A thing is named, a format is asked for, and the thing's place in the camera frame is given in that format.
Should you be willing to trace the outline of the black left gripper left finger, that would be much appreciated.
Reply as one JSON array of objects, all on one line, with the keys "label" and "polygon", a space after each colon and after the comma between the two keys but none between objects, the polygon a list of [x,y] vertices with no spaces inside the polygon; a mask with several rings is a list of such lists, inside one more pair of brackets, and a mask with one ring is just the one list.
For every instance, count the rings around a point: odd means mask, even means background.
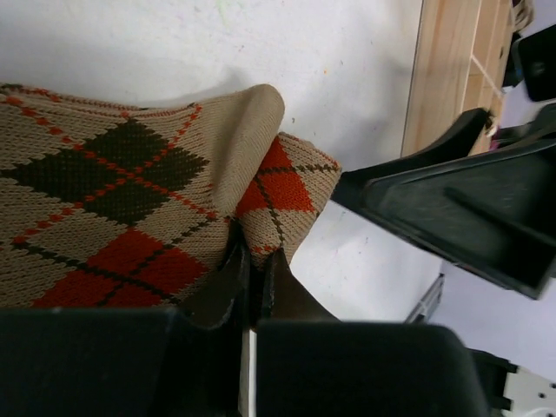
[{"label": "black left gripper left finger", "polygon": [[242,416],[250,255],[226,257],[179,307],[1,312],[4,416]]}]

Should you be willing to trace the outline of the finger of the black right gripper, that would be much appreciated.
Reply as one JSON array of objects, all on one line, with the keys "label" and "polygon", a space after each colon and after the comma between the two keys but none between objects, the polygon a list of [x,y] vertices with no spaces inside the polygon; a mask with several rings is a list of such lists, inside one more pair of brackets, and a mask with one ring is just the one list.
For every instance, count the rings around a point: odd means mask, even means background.
[{"label": "finger of the black right gripper", "polygon": [[538,300],[555,276],[555,141],[356,181],[333,201],[416,247]]}]

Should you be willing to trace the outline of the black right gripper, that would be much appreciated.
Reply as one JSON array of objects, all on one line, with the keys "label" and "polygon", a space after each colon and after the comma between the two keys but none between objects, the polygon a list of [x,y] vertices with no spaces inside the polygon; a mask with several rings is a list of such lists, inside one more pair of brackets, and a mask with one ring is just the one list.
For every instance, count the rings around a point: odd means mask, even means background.
[{"label": "black right gripper", "polygon": [[[547,102],[534,118],[503,129],[503,143],[523,142],[531,137],[555,138],[555,25],[513,41],[503,87],[523,85],[533,103]],[[464,111],[453,124],[424,149],[404,157],[411,163],[443,163],[468,155],[482,130],[492,119],[490,110]]]}]

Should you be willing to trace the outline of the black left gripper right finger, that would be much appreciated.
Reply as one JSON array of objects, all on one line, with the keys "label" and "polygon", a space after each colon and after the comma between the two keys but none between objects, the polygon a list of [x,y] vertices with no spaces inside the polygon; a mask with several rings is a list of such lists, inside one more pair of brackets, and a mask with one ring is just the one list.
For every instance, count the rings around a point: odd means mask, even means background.
[{"label": "black left gripper right finger", "polygon": [[337,321],[277,251],[257,324],[260,416],[487,416],[473,356],[451,330]]}]

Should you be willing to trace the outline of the tan orange argyle sock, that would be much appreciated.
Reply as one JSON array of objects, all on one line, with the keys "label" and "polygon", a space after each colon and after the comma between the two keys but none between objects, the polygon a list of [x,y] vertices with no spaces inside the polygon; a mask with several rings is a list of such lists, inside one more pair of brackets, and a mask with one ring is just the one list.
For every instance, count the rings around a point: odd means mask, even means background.
[{"label": "tan orange argyle sock", "polygon": [[1,304],[176,305],[238,223],[260,268],[292,257],[341,176],[281,132],[271,85],[176,108],[1,87]]}]

